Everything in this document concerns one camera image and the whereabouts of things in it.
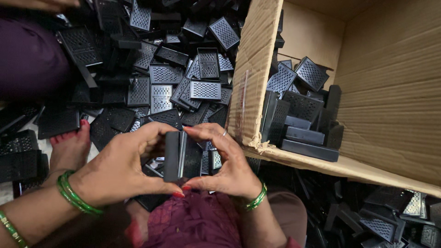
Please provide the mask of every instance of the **green glass bangle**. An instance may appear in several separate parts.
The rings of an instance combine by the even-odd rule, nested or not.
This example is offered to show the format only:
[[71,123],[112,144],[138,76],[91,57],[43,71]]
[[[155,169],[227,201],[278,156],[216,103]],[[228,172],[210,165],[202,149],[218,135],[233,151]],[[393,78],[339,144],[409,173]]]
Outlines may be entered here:
[[245,209],[246,209],[247,212],[251,211],[254,208],[256,208],[257,206],[259,206],[259,204],[262,203],[263,199],[266,196],[266,191],[267,191],[266,184],[265,184],[265,182],[262,179],[260,179],[260,181],[262,182],[262,191],[256,197],[256,199],[254,199],[251,203],[245,205]]
[[56,183],[57,189],[60,192],[60,194],[68,201],[72,206],[78,208],[81,212],[85,214],[93,214],[92,212],[88,211],[87,209],[83,208],[81,205],[76,203],[73,199],[70,198],[70,196],[65,192],[63,186],[61,185],[61,176],[58,177],[57,183]]
[[70,196],[71,199],[73,199],[78,205],[80,205],[83,209],[88,210],[89,212],[92,212],[94,214],[100,215],[103,214],[103,210],[96,209],[92,207],[91,205],[85,203],[83,199],[81,199],[73,190],[71,185],[69,184],[69,181],[67,180],[70,175],[72,175],[75,171],[66,171],[63,175],[61,175],[61,186],[65,190],[65,192]]
[[20,236],[20,234],[15,230],[15,227],[10,223],[6,215],[3,211],[0,211],[0,221],[5,226],[6,230],[11,234],[12,238],[17,242],[20,248],[28,248],[24,239]]

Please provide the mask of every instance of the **toe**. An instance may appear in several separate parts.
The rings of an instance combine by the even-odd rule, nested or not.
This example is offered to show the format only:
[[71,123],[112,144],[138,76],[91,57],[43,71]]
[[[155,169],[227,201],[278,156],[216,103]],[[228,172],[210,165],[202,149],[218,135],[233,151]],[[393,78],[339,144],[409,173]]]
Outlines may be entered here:
[[55,139],[56,139],[56,141],[58,142],[58,143],[60,143],[60,142],[63,142],[63,137],[61,136],[61,135],[57,135],[57,136],[55,136]]
[[89,137],[89,131],[90,131],[90,124],[88,121],[86,120],[81,120],[81,127],[78,130],[78,137],[81,140],[85,140],[85,141],[89,141],[90,137]]
[[58,144],[58,142],[57,142],[57,140],[56,140],[55,137],[51,137],[51,138],[49,139],[49,142],[51,143],[52,146]]

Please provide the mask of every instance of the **corrugated cardboard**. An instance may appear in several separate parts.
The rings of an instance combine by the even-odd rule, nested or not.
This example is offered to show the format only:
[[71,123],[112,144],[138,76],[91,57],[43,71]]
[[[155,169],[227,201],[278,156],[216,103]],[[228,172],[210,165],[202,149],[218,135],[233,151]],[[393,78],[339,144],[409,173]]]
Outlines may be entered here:
[[[336,163],[260,143],[262,103],[282,4],[286,42],[279,53],[308,56],[333,69],[328,74],[332,78],[335,73],[334,83],[342,88],[338,120],[345,133]],[[246,155],[441,197],[441,3],[380,1],[368,9],[352,8],[345,18],[304,7],[281,0],[252,1],[233,79],[229,134],[237,133],[239,83],[251,70],[243,136],[238,138]],[[296,37],[297,31],[302,35]]]

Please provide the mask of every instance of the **black plastic tray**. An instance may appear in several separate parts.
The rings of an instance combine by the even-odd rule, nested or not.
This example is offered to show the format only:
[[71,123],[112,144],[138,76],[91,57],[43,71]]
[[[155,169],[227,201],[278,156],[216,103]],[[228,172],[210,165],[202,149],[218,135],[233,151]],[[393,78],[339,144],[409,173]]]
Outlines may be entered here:
[[175,67],[185,68],[188,61],[188,55],[166,47],[160,47],[155,53],[155,59]]
[[315,132],[311,130],[287,127],[286,138],[289,140],[300,141],[304,143],[313,143],[322,145],[325,135],[320,132]]
[[203,40],[207,31],[208,23],[200,21],[191,21],[187,19],[182,27],[182,32],[191,40]]
[[46,107],[38,120],[38,139],[48,139],[80,128],[77,109]]
[[132,0],[132,11],[130,14],[130,26],[144,31],[150,31],[150,15],[152,10],[138,5],[137,0]]
[[190,98],[198,100],[220,100],[221,82],[212,80],[190,80]]
[[297,78],[309,89],[317,92],[328,80],[329,75],[321,70],[308,57],[304,57],[297,68],[294,70],[297,73]]
[[308,120],[303,120],[292,116],[286,116],[285,125],[307,130],[309,130],[311,127],[311,123]]
[[197,124],[201,124],[205,113],[208,109],[209,103],[204,102],[201,104],[200,108],[198,110],[196,110],[195,112],[186,112],[182,118],[181,118],[181,122],[183,125],[185,126],[196,126]]
[[289,69],[282,62],[279,62],[277,67],[278,67],[278,73],[274,74],[268,80],[266,89],[278,92],[280,95],[282,95],[292,85],[295,78],[297,77],[297,74],[293,72],[291,69]]
[[201,79],[218,79],[221,75],[217,48],[198,48]]
[[282,100],[291,104],[288,115],[308,120],[311,123],[323,107],[322,101],[289,90],[285,91]]
[[240,41],[236,32],[224,17],[211,24],[209,29],[225,51],[230,50]]
[[182,123],[179,117],[178,109],[165,110],[156,114],[151,114],[143,118],[144,124],[151,121],[158,121],[169,124],[170,126],[182,130]]
[[152,84],[178,84],[184,77],[181,68],[169,64],[150,64],[150,81]]
[[270,144],[279,144],[288,110],[288,102],[278,99],[277,94],[273,91],[267,90],[265,92],[260,124],[262,143],[269,140]]
[[337,162],[339,151],[329,149],[327,147],[318,147],[310,144],[304,144],[297,141],[284,139],[282,142],[282,150],[305,155],[308,157],[318,158],[329,162]]
[[150,105],[150,77],[132,79],[128,88],[127,107]]
[[172,109],[173,104],[170,102],[172,92],[172,85],[152,84],[150,92],[150,114]]

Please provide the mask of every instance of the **finger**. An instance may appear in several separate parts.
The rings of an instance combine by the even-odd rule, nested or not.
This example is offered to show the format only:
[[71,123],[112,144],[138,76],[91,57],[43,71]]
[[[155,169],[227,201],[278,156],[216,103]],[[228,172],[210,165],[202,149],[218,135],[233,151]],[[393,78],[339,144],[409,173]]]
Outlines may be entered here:
[[237,143],[228,140],[225,136],[213,129],[185,127],[184,131],[193,139],[210,140],[218,150],[224,151],[227,154],[231,154],[233,149],[240,149]]
[[148,177],[145,176],[144,179],[143,194],[167,194],[172,195],[173,193],[182,194],[182,189],[174,183],[165,183],[162,178],[159,177]]
[[224,192],[225,188],[222,187],[222,181],[222,177],[216,176],[193,177],[188,182],[184,183],[182,187],[190,186],[191,188],[200,190]]
[[158,135],[165,135],[167,132],[175,132],[178,129],[161,122],[150,122],[138,128],[132,134],[140,141],[149,141]]

